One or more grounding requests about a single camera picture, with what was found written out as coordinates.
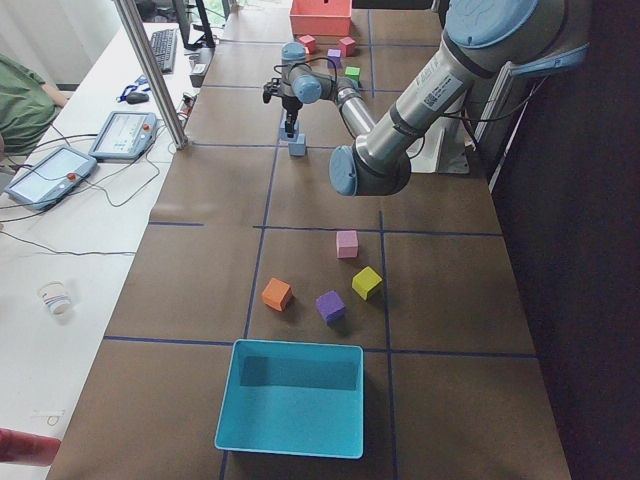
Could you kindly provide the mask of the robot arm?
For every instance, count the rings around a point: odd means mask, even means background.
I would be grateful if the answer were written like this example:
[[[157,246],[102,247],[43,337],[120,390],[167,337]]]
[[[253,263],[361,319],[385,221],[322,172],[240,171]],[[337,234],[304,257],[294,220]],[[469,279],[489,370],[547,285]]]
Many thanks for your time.
[[[385,196],[402,190],[411,176],[408,149],[474,83],[512,63],[518,76],[542,76],[579,65],[588,49],[589,1],[452,1],[438,51],[378,121],[371,118],[356,83],[316,73],[304,47],[281,49],[278,76],[263,87],[263,101],[278,97],[284,127],[295,133],[306,104],[328,100],[354,135],[334,149],[329,162],[333,188],[344,196]]]

